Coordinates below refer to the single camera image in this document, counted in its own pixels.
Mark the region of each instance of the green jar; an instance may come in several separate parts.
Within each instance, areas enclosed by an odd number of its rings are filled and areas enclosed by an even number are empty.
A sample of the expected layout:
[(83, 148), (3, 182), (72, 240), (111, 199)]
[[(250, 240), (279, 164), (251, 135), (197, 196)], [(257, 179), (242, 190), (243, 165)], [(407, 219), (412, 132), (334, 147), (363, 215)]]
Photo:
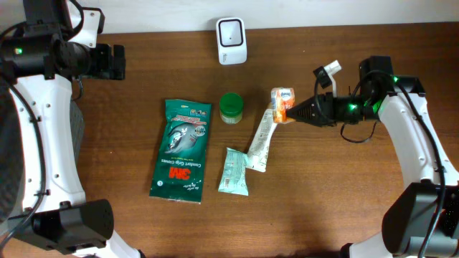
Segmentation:
[(220, 99), (220, 117), (223, 122), (234, 125), (242, 119), (244, 100), (236, 93), (229, 92)]

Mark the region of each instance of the wood grain surface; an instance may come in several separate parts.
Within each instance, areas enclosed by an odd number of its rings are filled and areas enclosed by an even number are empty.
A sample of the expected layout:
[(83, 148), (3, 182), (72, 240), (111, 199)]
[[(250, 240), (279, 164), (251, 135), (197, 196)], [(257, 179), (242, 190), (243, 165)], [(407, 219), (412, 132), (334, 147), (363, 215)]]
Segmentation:
[[(247, 151), (272, 88), (293, 87), (301, 102), (313, 94), (312, 71), (337, 59), (339, 94), (347, 94), (360, 61), (381, 54), (397, 74), (419, 76), (432, 123), (459, 168), (458, 35), (458, 23), (249, 30), (247, 62), (227, 67), (218, 63), (215, 32), (102, 35), (101, 43), (126, 46), (126, 80), (84, 81), (77, 169), (87, 200), (109, 200), (115, 230), (148, 258), (303, 256), (365, 240), (403, 190), (383, 125), (361, 145), (342, 140), (339, 128), (278, 126), (266, 173), (247, 170), (249, 196), (217, 191), (226, 147)], [(225, 92), (244, 98), (237, 125), (219, 117)], [(200, 205), (148, 197), (164, 100), (175, 98), (213, 104)], [(365, 138), (371, 126), (346, 133)], [(15, 239), (5, 256), (61, 257)]]

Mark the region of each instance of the robotic arm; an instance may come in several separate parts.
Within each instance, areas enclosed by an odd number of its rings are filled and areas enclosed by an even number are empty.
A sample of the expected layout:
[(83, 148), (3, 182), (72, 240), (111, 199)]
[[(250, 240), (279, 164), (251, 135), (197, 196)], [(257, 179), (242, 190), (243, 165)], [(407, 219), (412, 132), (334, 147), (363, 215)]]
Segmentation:
[(84, 122), (72, 81), (124, 80), (124, 47), (96, 43), (99, 9), (75, 0), (23, 4), (27, 21), (0, 37), (0, 113), (8, 118), (0, 138), (10, 144), (0, 147), (0, 224), (9, 237), (62, 254), (144, 257), (114, 231), (107, 200), (86, 202), (75, 165)]
[[(419, 79), (394, 76), (390, 57), (370, 57), (359, 69), (361, 81), (352, 95), (315, 94), (287, 111), (288, 117), (315, 126), (380, 120), (395, 146), (405, 191), (385, 214), (382, 232), (364, 242), (347, 244), (341, 257), (459, 257), (459, 206), (455, 199), (459, 173), (430, 122)], [(314, 73), (315, 92), (318, 84), (323, 88), (333, 84), (336, 91), (330, 66)]]

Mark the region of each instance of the white wall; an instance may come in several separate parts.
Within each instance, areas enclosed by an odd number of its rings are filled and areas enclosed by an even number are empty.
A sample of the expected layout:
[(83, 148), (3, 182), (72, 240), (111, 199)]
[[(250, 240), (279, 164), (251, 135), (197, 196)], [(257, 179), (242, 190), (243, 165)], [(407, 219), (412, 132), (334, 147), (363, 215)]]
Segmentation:
[[(242, 18), (247, 29), (459, 22), (459, 0), (78, 1), (103, 10), (105, 33), (210, 30), (217, 18), (225, 16)], [(0, 0), (3, 28), (23, 19), (22, 0)]]

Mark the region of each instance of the green glove package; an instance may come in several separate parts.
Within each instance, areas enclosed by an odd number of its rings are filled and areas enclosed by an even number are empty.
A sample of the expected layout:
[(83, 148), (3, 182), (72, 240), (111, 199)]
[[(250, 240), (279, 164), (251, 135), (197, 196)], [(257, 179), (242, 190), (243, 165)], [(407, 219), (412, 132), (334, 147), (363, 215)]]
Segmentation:
[(210, 111), (210, 104), (166, 100), (167, 125), (150, 197), (201, 203)]
[(247, 154), (227, 148), (227, 158), (224, 160), (223, 176), (218, 191), (248, 196), (249, 191), (245, 184), (245, 166), (248, 162)]

